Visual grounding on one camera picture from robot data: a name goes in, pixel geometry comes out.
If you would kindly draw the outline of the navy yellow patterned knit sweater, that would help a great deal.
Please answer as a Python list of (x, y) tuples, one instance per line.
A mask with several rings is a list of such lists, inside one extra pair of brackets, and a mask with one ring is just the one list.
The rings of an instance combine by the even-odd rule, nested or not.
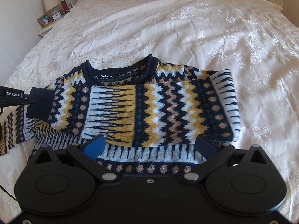
[(240, 115), (230, 70), (205, 71), (148, 55), (125, 68), (97, 70), (89, 62), (20, 105), (1, 123), (1, 154), (34, 139), (34, 150), (105, 139), (97, 162), (116, 173), (187, 173), (204, 161), (200, 135), (232, 143)]

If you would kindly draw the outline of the cream left nightstand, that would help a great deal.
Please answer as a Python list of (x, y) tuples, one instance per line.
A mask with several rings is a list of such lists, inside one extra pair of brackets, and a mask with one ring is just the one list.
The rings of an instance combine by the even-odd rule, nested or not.
[(54, 26), (56, 25), (56, 23), (51, 23), (49, 26), (47, 27), (44, 27), (43, 29), (41, 29), (39, 32), (38, 32), (38, 36), (40, 37), (44, 37), (45, 34), (47, 34)]

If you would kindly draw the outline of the small white alarm clock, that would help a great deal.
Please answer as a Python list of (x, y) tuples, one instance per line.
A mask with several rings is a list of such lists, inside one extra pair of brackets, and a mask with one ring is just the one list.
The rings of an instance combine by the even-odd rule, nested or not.
[(58, 20), (61, 17), (62, 17), (62, 15), (61, 15), (60, 11), (57, 11), (57, 12), (52, 14), (52, 18), (53, 18), (54, 21)]

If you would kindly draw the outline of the red bottle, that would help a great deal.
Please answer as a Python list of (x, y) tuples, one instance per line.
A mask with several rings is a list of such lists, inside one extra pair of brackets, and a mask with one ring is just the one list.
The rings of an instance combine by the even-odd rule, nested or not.
[(69, 9), (66, 1), (65, 0), (61, 1), (61, 5), (62, 5), (62, 7), (64, 9), (64, 12), (67, 14), (70, 11), (70, 9)]

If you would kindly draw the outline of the white table lamp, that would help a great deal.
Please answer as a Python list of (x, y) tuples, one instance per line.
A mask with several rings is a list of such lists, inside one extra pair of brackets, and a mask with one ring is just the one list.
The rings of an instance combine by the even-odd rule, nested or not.
[(60, 4), (59, 0), (44, 0), (45, 11), (48, 12)]

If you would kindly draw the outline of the white embroidered bedspread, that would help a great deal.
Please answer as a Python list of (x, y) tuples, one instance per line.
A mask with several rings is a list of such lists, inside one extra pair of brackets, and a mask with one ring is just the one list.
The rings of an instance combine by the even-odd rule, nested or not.
[(6, 86), (43, 88), (89, 60), (162, 62), (233, 74), (236, 146), (260, 144), (287, 183), (281, 213), (298, 221), (298, 28), (264, 0), (79, 0), (9, 73)]

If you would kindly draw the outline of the wooden picture frame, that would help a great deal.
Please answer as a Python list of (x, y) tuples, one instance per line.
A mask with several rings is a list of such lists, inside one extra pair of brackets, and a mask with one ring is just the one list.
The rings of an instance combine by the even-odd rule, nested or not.
[(51, 23), (54, 22), (53, 18), (48, 14), (42, 15), (40, 18), (37, 19), (37, 22), (40, 23), (43, 27), (49, 26)]

